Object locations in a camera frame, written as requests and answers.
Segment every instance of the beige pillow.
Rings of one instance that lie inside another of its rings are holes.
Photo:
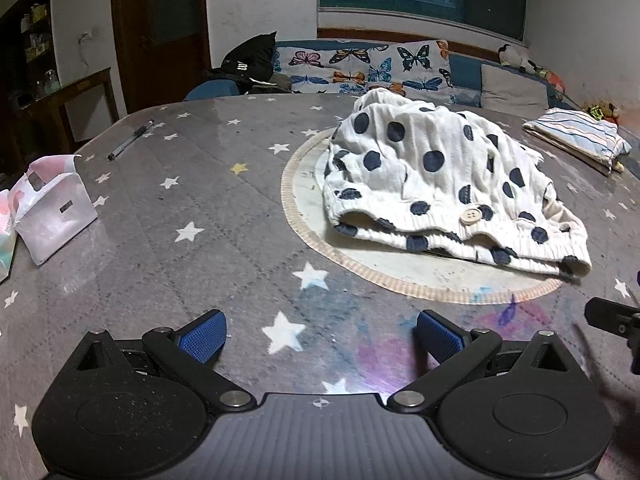
[[[525,119],[537,119],[548,108],[546,86],[503,68],[483,64],[480,106]]]

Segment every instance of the pink butterfly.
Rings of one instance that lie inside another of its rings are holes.
[[[320,54],[317,52],[307,52],[305,50],[299,50],[296,52],[295,56],[289,61],[290,65],[311,65],[317,66],[318,68],[324,68],[320,64]]]

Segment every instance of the brown wooden door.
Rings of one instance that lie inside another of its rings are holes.
[[[111,0],[129,113],[181,101],[210,68],[205,0]]]

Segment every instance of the paper bag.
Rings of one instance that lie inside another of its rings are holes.
[[[74,157],[39,158],[9,192],[15,230],[36,265],[44,263],[97,217],[76,172]]]
[[[0,191],[0,282],[9,275],[15,249],[14,217],[9,208],[9,190]]]

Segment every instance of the yellow star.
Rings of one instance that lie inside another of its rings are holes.
[[[246,164],[238,164],[237,162],[231,167],[231,171],[233,171],[236,176],[238,176],[243,171],[249,171],[246,167]]]

